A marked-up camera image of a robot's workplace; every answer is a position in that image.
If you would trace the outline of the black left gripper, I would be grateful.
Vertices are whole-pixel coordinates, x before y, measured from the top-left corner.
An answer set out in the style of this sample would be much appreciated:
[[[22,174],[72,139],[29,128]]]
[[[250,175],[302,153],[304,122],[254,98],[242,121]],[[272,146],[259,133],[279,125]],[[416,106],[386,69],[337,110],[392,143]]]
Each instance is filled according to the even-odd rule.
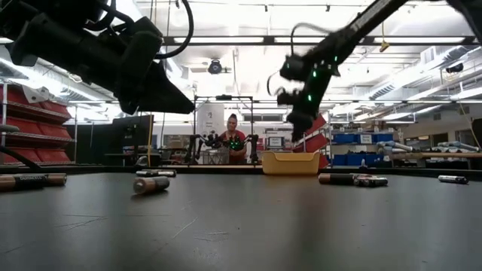
[[[147,17],[117,35],[110,29],[93,35],[34,17],[7,49],[16,65],[32,66],[42,58],[107,90],[141,90],[135,103],[140,111],[191,113],[193,102],[154,61],[160,45],[161,33]]]

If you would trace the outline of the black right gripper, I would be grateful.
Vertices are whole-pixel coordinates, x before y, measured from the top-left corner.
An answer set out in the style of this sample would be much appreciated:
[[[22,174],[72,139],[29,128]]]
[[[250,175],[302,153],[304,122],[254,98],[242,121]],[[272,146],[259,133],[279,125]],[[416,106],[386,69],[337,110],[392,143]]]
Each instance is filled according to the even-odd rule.
[[[293,124],[292,142],[305,139],[319,128],[317,124],[319,105],[331,77],[339,76],[338,64],[335,60],[322,60],[312,65],[306,64],[306,67],[310,71],[302,81],[304,82],[302,89],[288,92],[285,88],[280,87],[276,94],[279,105],[292,106],[292,111],[287,116],[287,121]]]

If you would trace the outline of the black copper Duracell battery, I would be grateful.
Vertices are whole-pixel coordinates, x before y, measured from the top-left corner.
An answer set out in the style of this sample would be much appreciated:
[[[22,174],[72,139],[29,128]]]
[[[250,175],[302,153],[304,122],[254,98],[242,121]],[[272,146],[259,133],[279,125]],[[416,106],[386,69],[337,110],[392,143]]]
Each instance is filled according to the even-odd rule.
[[[353,186],[355,176],[353,174],[321,173],[318,180],[320,184]]]
[[[139,177],[133,183],[133,191],[136,194],[157,193],[167,189],[170,186],[170,180],[167,177]]]
[[[46,183],[43,175],[0,175],[0,192],[40,189]]]

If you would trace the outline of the tilted red bin rack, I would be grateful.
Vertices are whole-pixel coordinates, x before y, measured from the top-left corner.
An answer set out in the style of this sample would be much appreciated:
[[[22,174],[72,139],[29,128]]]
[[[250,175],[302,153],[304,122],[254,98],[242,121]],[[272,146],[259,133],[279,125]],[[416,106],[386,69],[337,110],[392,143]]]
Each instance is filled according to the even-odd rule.
[[[319,168],[324,169],[329,162],[322,149],[328,146],[328,137],[324,134],[324,127],[327,121],[322,115],[319,115],[313,122],[313,125],[304,133],[302,139],[294,143],[293,152],[308,152],[314,153],[319,151]]]

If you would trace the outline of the yellow plastic bin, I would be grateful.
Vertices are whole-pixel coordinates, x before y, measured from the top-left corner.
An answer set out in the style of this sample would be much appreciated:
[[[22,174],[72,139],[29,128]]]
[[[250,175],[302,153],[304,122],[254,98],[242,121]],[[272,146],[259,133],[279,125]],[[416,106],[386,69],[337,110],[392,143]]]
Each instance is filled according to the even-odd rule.
[[[264,151],[261,165],[265,175],[316,175],[320,153]]]

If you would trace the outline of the blue bin shelf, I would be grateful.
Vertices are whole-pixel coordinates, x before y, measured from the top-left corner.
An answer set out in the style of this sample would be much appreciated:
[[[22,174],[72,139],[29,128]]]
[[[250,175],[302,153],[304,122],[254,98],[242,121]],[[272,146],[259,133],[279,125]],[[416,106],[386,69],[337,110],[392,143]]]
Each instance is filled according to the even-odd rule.
[[[332,136],[332,166],[371,166],[383,160],[378,143],[392,141],[392,133],[335,133]]]

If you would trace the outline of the black computer monitor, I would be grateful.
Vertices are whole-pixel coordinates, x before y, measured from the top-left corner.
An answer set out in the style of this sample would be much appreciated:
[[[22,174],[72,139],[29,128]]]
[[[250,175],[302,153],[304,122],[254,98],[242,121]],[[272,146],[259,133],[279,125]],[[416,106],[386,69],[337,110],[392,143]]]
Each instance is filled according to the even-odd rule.
[[[151,142],[153,115],[116,118],[112,121],[112,146],[147,146]]]

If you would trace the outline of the white pillar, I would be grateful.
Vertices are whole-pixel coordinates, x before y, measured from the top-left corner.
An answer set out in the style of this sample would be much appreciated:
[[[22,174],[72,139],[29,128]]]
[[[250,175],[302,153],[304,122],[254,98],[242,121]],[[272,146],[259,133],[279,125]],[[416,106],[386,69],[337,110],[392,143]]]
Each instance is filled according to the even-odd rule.
[[[201,150],[207,148],[220,148],[220,136],[225,131],[224,106],[217,103],[204,103],[198,105],[195,113],[196,134],[201,135],[198,142]]]

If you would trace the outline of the person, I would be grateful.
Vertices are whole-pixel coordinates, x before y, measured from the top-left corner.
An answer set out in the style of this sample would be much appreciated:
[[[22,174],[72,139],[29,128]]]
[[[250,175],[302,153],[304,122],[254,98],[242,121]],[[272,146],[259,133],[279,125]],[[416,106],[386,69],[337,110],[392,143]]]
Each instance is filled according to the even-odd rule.
[[[221,134],[223,142],[229,150],[229,164],[243,164],[246,162],[247,147],[244,143],[246,135],[237,129],[237,116],[231,114],[227,119],[227,129]]]

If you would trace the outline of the grey material roll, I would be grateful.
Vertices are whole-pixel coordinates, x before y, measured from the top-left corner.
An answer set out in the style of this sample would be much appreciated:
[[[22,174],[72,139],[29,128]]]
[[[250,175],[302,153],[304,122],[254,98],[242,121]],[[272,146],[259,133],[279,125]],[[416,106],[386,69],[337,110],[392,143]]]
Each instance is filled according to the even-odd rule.
[[[479,147],[475,147],[475,146],[472,146],[472,145],[467,145],[467,144],[465,144],[465,143],[461,143],[461,142],[458,142],[458,141],[454,141],[454,142],[439,142],[439,143],[438,143],[438,147],[444,147],[444,148],[453,147],[453,148],[459,148],[459,149],[464,149],[464,150],[473,151],[473,152],[479,152],[479,151],[480,151],[480,148],[479,148]]]
[[[403,145],[401,143],[395,141],[387,141],[387,142],[378,142],[377,146],[382,148],[386,151],[394,151],[395,149],[399,149],[405,152],[412,152],[413,148],[411,146]]]

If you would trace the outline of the hanging yellow hook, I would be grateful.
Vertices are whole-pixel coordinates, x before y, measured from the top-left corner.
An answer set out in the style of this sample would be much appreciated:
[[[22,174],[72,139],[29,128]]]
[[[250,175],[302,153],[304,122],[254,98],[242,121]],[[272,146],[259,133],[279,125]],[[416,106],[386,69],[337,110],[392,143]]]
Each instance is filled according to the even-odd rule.
[[[381,34],[382,34],[382,40],[381,40],[379,52],[383,53],[390,46],[389,42],[386,41],[384,22],[382,22],[381,24]]]

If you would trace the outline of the red bin shelving rack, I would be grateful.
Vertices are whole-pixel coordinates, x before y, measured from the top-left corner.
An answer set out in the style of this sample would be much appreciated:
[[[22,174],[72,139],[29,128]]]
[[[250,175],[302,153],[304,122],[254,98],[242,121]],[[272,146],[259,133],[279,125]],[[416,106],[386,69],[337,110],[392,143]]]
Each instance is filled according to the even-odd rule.
[[[75,137],[64,126],[72,118],[65,104],[50,99],[28,103],[20,84],[0,83],[0,146],[34,163],[72,164],[67,147]]]

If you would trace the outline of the white air vent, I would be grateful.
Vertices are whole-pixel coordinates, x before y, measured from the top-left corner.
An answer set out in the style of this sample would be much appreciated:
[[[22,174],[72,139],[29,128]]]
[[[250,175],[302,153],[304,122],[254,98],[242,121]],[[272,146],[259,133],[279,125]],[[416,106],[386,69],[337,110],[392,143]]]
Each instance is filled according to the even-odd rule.
[[[425,65],[435,59],[437,56],[436,46],[431,46],[420,53],[420,63]]]

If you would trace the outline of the black metal cell frame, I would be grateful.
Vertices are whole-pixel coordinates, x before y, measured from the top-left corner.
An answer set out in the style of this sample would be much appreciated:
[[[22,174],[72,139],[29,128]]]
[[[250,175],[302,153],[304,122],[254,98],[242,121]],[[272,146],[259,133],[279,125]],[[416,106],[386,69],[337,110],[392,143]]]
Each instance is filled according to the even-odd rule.
[[[196,123],[196,117],[195,113],[197,110],[198,105],[203,105],[204,103],[218,103],[218,104],[224,104],[224,103],[235,103],[235,104],[242,104],[246,108],[250,110],[250,119],[249,119],[249,124],[251,127],[251,133],[249,135],[256,135],[255,134],[255,129],[254,129],[254,99],[252,96],[231,96],[231,95],[220,95],[220,96],[194,96],[194,110],[193,110],[193,135],[196,134],[196,128],[194,127],[194,124]]]

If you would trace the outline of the black overhead frame bar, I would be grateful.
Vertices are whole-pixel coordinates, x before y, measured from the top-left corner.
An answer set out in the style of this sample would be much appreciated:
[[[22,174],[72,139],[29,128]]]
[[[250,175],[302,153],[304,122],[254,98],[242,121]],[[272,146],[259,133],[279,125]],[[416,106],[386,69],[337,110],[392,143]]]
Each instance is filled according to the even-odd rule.
[[[266,36],[194,36],[190,46],[315,46],[325,39],[324,35],[300,35],[290,38],[289,35]],[[362,38],[360,46],[379,46],[382,36],[369,35]],[[474,36],[386,36],[386,41],[393,46],[456,46],[476,45],[479,41]]]

